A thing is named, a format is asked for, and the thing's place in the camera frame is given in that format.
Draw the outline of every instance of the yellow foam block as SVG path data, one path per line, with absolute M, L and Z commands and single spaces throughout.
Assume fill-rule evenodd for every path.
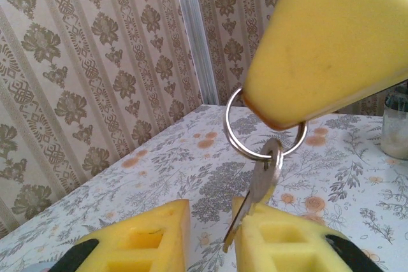
M 278 0 L 244 82 L 282 130 L 408 78 L 408 0 Z
M 242 201 L 233 199 L 234 215 Z M 238 272 L 352 272 L 324 239 L 327 234 L 347 239 L 313 221 L 257 204 L 234 239 Z
M 176 200 L 93 232 L 99 244 L 77 272 L 182 272 L 187 269 L 188 200 Z

